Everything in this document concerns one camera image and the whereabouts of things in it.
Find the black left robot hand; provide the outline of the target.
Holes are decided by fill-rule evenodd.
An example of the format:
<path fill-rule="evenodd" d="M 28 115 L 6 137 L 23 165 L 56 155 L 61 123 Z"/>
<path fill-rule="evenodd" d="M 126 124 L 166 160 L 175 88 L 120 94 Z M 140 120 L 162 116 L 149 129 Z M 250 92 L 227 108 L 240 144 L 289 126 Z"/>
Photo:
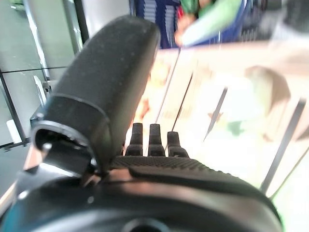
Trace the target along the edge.
<path fill-rule="evenodd" d="M 191 159 L 176 132 L 161 146 L 132 120 L 156 56 L 155 23 L 125 15 L 87 41 L 31 131 L 42 161 L 19 173 L 3 232 L 281 232 L 251 184 Z"/>

